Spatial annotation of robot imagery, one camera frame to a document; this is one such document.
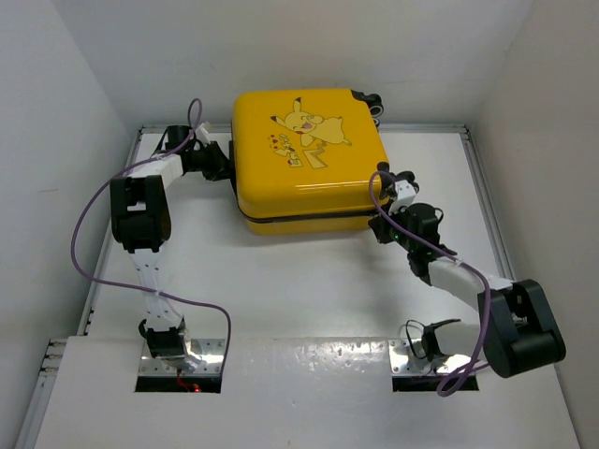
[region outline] pikachu illustration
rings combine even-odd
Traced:
[[[299,134],[301,146],[303,147],[307,147],[317,138],[325,143],[352,144],[343,134],[342,117],[325,119],[319,115],[301,110],[301,97],[295,99],[293,112],[288,113],[284,120],[276,115],[271,118],[279,125]]]

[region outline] cable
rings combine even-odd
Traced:
[[[471,373],[478,371],[480,369],[486,368],[488,366],[488,364],[484,364],[484,365],[475,367],[475,364],[478,362],[478,356],[480,355],[480,351],[482,350],[483,344],[485,343],[485,338],[487,337],[487,330],[489,329],[489,318],[490,318],[490,285],[489,285],[489,281],[487,281],[487,278],[485,277],[485,275],[483,273],[481,273],[478,269],[474,268],[473,266],[471,266],[465,262],[460,261],[458,259],[458,257],[456,257],[455,255],[448,253],[447,251],[444,251],[441,248],[436,247],[432,243],[424,240],[422,237],[417,236],[416,234],[408,231],[404,227],[395,223],[393,221],[393,219],[385,212],[385,210],[381,207],[381,205],[376,200],[376,195],[374,194],[374,180],[376,179],[377,176],[380,176],[381,178],[386,176],[386,177],[390,178],[392,181],[394,181],[394,180],[391,177],[391,175],[389,175],[387,172],[379,170],[379,171],[375,171],[373,173],[373,175],[371,176],[370,181],[368,183],[368,188],[369,188],[369,191],[371,194],[371,200],[373,201],[373,204],[376,207],[376,210],[378,210],[378,212],[381,214],[381,216],[391,226],[393,226],[393,228],[400,231],[402,234],[409,237],[410,239],[413,239],[413,240],[417,241],[418,243],[423,244],[427,248],[435,251],[436,253],[440,254],[443,257],[447,257],[448,259],[453,260],[454,262],[459,262],[462,267],[464,267],[466,270],[470,271],[478,279],[480,279],[480,281],[483,283],[483,285],[485,287],[485,303],[483,306],[483,313],[480,318],[480,332],[478,333],[478,339],[476,340],[476,345],[475,345],[474,350],[472,351],[470,361],[468,363],[462,365],[461,367],[458,367],[458,368],[454,369],[453,371],[451,371],[437,385],[437,394],[439,396],[441,396],[442,398],[446,398],[448,396],[453,395],[456,391],[460,390],[461,386],[465,384],[465,382],[468,380],[468,376]],[[446,390],[446,386],[453,381],[455,381],[455,383],[453,383],[451,386],[449,386],[448,389]]]
[[[182,378],[181,378],[181,370],[177,369],[177,384],[179,386],[182,386],[183,388],[185,388],[185,390],[187,390],[188,393],[191,393],[191,389],[194,389],[194,393],[199,393],[201,392],[201,390],[199,389],[199,385],[198,384],[188,384],[187,382],[185,382]]]
[[[190,130],[190,132],[187,135],[187,137],[185,138],[185,140],[183,142],[181,142],[181,144],[179,144],[179,146],[177,146],[177,148],[171,150],[170,152],[166,152],[165,154],[161,154],[160,156],[149,157],[148,159],[144,159],[142,161],[136,162],[134,164],[131,164],[128,167],[123,168],[118,173],[113,175],[110,179],[108,179],[106,182],[104,182],[100,186],[100,188],[97,190],[97,192],[95,192],[95,194],[92,196],[92,199],[90,199],[89,202],[83,208],[83,212],[81,213],[79,220],[77,221],[77,224],[75,224],[75,229],[73,230],[73,236],[71,237],[71,262],[73,263],[73,266],[79,272],[79,274],[81,276],[83,276],[85,279],[90,280],[91,282],[101,283],[104,285],[111,285],[113,287],[128,288],[130,290],[138,290],[140,292],[157,293],[161,297],[171,299],[175,302],[180,302],[182,304],[188,304],[191,306],[205,307],[208,309],[215,309],[215,310],[218,310],[219,312],[221,312],[226,317],[226,326],[227,326],[225,352],[223,354],[223,364],[221,365],[221,372],[220,372],[220,378],[222,380],[223,374],[225,371],[226,357],[228,356],[228,349],[229,349],[229,345],[231,342],[231,317],[228,314],[228,311],[226,311],[221,306],[218,306],[216,304],[211,304],[209,302],[191,301],[189,299],[183,299],[182,297],[175,297],[174,295],[171,295],[166,292],[157,292],[156,290],[154,290],[152,288],[144,287],[141,285],[134,285],[132,283],[124,283],[124,282],[108,281],[105,279],[97,278],[93,274],[90,274],[83,269],[83,267],[80,265],[79,261],[77,260],[77,255],[75,252],[75,248],[76,248],[76,244],[77,244],[77,236],[79,235],[79,231],[80,231],[81,225],[83,224],[83,220],[85,219],[85,216],[89,212],[90,208],[94,205],[94,203],[98,199],[98,197],[102,194],[102,192],[104,192],[106,190],[106,188],[110,185],[110,182],[112,180],[114,180],[115,178],[122,177],[125,173],[128,173],[133,168],[143,166],[144,164],[148,164],[148,163],[155,161],[159,158],[171,156],[172,154],[180,152],[183,148],[185,148],[185,145],[187,145],[187,142],[189,142],[191,137],[195,134],[196,129],[199,127],[199,123],[200,123],[201,116],[202,116],[202,110],[203,110],[202,102],[199,98],[194,98],[192,100],[192,102],[189,104],[189,108],[187,109],[187,121],[189,123],[191,123],[191,111],[195,104],[197,104],[196,120],[194,121],[193,124],[191,124],[192,129]]]
[[[424,329],[425,326],[422,323],[420,323],[418,320],[408,320],[405,322],[405,325],[404,325],[405,326],[405,335],[408,338],[408,344],[410,345],[410,351],[412,351],[412,355],[418,360],[424,360],[425,358],[427,358],[425,355],[420,356],[420,355],[416,354],[416,348],[414,347],[414,342],[412,341],[412,337],[410,336],[410,331],[408,330],[408,327],[415,327],[415,326],[410,325],[410,323],[417,323],[422,326],[422,329]]]

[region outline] red wire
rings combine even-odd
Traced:
[[[189,391],[189,384],[185,383],[183,381],[183,379],[181,378],[181,373],[178,372],[177,373],[177,384],[179,384],[180,386],[182,386],[183,388],[185,388],[187,391]]]
[[[177,373],[177,384],[185,388],[187,391],[190,391],[189,388],[193,388],[194,393],[199,393],[201,391],[198,384],[188,384],[187,382],[184,382],[181,378],[181,372]]]

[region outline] white wall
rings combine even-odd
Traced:
[[[535,2],[475,139],[518,274],[544,285],[565,338],[577,434],[599,447],[599,2]]]
[[[126,123],[228,122],[237,95],[347,86],[384,120],[474,118],[532,0],[52,0]]]
[[[0,448],[12,447],[50,337],[77,330],[88,288],[68,243],[130,136],[50,0],[0,2]],[[92,213],[91,268],[108,223]]]

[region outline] mounting plate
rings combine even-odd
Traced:
[[[225,340],[192,339],[192,352],[197,356],[197,368],[184,370],[180,378],[186,384],[198,384],[203,393],[220,393],[221,367],[225,354]],[[177,382],[176,361],[152,358],[146,344],[143,345],[139,361],[138,392],[185,392]]]
[[[412,344],[417,354],[423,352],[420,339],[412,339]],[[432,362],[418,359],[412,354],[408,339],[389,340],[388,348],[393,391],[434,391],[442,376],[470,361],[468,355],[460,354]],[[478,390],[474,374],[460,390]]]

